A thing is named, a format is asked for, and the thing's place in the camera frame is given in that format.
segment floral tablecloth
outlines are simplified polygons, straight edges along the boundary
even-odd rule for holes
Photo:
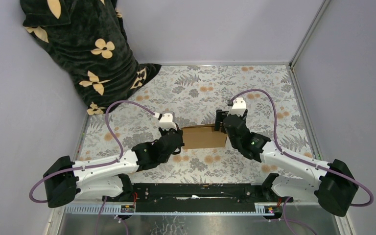
[[[215,110],[227,110],[227,99],[252,88],[272,95],[278,114],[281,145],[312,157],[303,119],[286,66],[164,66],[158,76],[129,100],[154,112],[174,111],[182,127],[214,123]],[[273,111],[261,93],[245,94],[248,128],[273,138]],[[126,150],[160,137],[158,121],[139,107],[122,104],[110,115],[115,135]],[[78,158],[98,159],[119,153],[104,115],[90,117]],[[155,169],[129,174],[133,183],[262,183],[270,172],[290,173],[275,165],[241,156],[231,146],[183,150]]]

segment gray wall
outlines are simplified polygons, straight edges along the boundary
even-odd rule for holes
[[[0,235],[40,235],[46,204],[29,189],[72,155],[86,109],[68,75],[22,27],[19,0],[0,0]],[[44,188],[37,198],[45,199]]]
[[[332,1],[296,74],[324,157],[345,161],[376,197],[376,1]],[[355,202],[366,200],[360,190]],[[350,216],[357,235],[376,234],[376,200]]]
[[[140,62],[286,62],[322,0],[119,0]]]

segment cardboard box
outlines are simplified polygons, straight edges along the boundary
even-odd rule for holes
[[[226,146],[227,134],[214,131],[214,124],[189,126],[182,128],[185,146],[183,149],[223,148]]]

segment purple cable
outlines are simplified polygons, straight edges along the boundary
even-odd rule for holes
[[[119,159],[122,157],[123,155],[123,146],[122,144],[120,143],[119,139],[116,137],[115,133],[113,132],[113,130],[111,129],[110,125],[109,125],[109,112],[110,110],[113,108],[113,106],[117,105],[117,104],[121,104],[121,103],[130,103],[130,104],[134,104],[136,106],[139,106],[141,108],[143,108],[144,110],[146,110],[148,113],[150,113],[151,115],[155,115],[155,113],[151,110],[149,110],[148,108],[146,108],[145,106],[141,105],[141,104],[138,104],[138,103],[135,103],[133,101],[129,101],[129,100],[119,100],[119,101],[116,101],[114,102],[113,104],[109,105],[109,107],[107,108],[106,110],[106,114],[104,116],[104,121],[106,122],[106,126],[107,126],[107,129],[109,130],[110,134],[112,134],[113,138],[115,138],[116,142],[119,144],[119,147],[120,147],[120,157]]]
[[[127,225],[126,221],[121,218],[119,218],[119,221],[123,222],[124,227],[126,228],[126,235],[129,235],[129,226]]]
[[[323,167],[323,166],[320,166],[320,165],[316,165],[314,163],[311,163],[311,162],[305,161],[303,159],[297,158],[297,157],[295,157],[295,156],[293,156],[293,155],[291,155],[289,153],[283,152],[282,151],[282,147],[280,146],[280,144],[278,142],[278,137],[277,137],[277,124],[278,124],[278,121],[277,121],[276,107],[275,107],[275,103],[274,103],[272,97],[269,95],[269,93],[267,93],[266,91],[261,90],[261,89],[250,89],[250,90],[246,90],[246,91],[240,92],[239,94],[235,95],[230,101],[233,101],[235,98],[239,97],[242,94],[248,93],[248,92],[262,92],[262,93],[264,93],[269,98],[270,103],[272,103],[274,117],[275,117],[275,124],[274,124],[275,127],[273,129],[274,142],[275,142],[276,147],[279,149],[279,151],[281,153],[283,153],[285,156],[287,156],[287,157],[289,157],[289,158],[291,158],[293,160],[296,160],[298,162],[301,162],[301,163],[304,163],[306,165],[310,165],[310,166],[313,166],[315,168],[318,168],[318,169],[324,170],[326,172],[329,172],[329,173],[335,174],[337,176],[340,176],[340,177],[342,177],[342,178],[344,178],[344,179],[346,179],[346,180],[348,180],[348,181],[350,181],[350,182],[352,182],[352,183],[360,186],[370,196],[370,200],[368,202],[363,203],[363,204],[351,204],[351,206],[353,206],[353,207],[366,207],[366,206],[371,205],[374,202],[373,192],[371,192],[371,190],[369,190],[365,185],[363,185],[362,183],[358,182],[357,180],[355,180],[355,179],[353,179],[351,177],[348,177],[348,176],[346,176],[344,174],[341,174],[341,173],[339,173],[339,172],[337,172],[335,170],[331,170],[331,169],[328,169],[326,167]]]
[[[104,208],[104,205],[106,204],[106,201],[107,201],[107,197],[104,197],[103,204],[101,204],[100,210],[98,211],[98,214],[97,214],[96,227],[94,229],[95,235],[97,235],[98,221],[100,220],[100,215],[101,215],[101,212],[103,211],[103,208]]]
[[[289,228],[289,230],[294,234],[294,235],[297,235],[295,233],[295,231],[293,231],[293,229],[290,227],[289,225],[289,222],[287,221],[286,219],[286,203],[291,199],[291,197],[288,197],[286,198],[286,201],[283,203],[283,219],[284,219],[284,222],[286,223],[287,227]],[[308,227],[312,232],[314,232],[314,230],[309,227],[309,226],[305,226],[305,227]]]
[[[285,220],[286,220],[286,219],[271,219],[271,220],[270,220],[270,223],[271,223],[271,222],[285,221]],[[302,222],[300,222],[300,221],[293,220],[293,219],[287,219],[287,221],[290,222],[290,223],[299,224],[299,225],[301,225],[302,227],[305,227],[305,228],[311,230],[311,231],[313,232],[313,234],[318,235],[318,233],[316,233],[316,231],[315,231],[313,228],[309,227],[309,225],[307,225],[307,224],[305,224],[305,223],[302,223]],[[257,221],[254,221],[254,222],[257,222],[257,223],[269,223],[269,221],[268,221],[267,219],[265,219],[265,220],[257,220]]]
[[[115,138],[116,142],[119,144],[119,147],[120,147],[120,155],[117,159],[114,159],[113,161],[109,162],[109,163],[102,163],[102,164],[95,164],[95,165],[89,165],[87,167],[85,167],[85,169],[92,169],[92,168],[97,168],[97,167],[102,167],[102,166],[108,166],[108,165],[111,165],[111,164],[114,164],[114,163],[117,163],[119,162],[119,160],[121,159],[121,157],[123,156],[123,146],[122,144],[120,143],[119,139],[116,137],[115,133],[113,132],[113,130],[110,128],[110,125],[109,125],[109,111],[111,110],[111,108],[114,106],[114,105],[117,105],[117,104],[120,104],[120,103],[131,103],[131,104],[134,104],[136,106],[139,106],[141,108],[143,108],[144,110],[146,110],[148,113],[150,113],[151,115],[155,115],[155,113],[151,110],[149,110],[148,108],[146,108],[145,106],[143,105],[140,105],[138,103],[135,103],[133,101],[129,101],[129,100],[119,100],[119,101],[116,101],[114,102],[113,104],[109,105],[109,107],[107,108],[106,110],[106,115],[105,115],[105,122],[106,122],[106,125],[107,125],[107,129],[109,129],[109,132],[110,134],[112,134],[113,138]],[[59,170],[57,172],[54,172],[52,174],[49,174],[48,176],[42,178],[40,181],[38,181],[36,184],[34,184],[34,186],[31,188],[31,190],[29,191],[29,199],[35,203],[46,203],[48,202],[48,200],[37,200],[34,198],[33,196],[33,193],[35,191],[35,189],[40,185],[42,184],[44,181],[56,176],[56,175],[59,175],[59,174],[63,174],[63,173],[66,173],[66,172],[70,172],[70,171],[75,171],[75,170],[81,170],[83,169],[82,167],[74,167],[74,168],[69,168],[69,169],[64,169],[64,170]]]

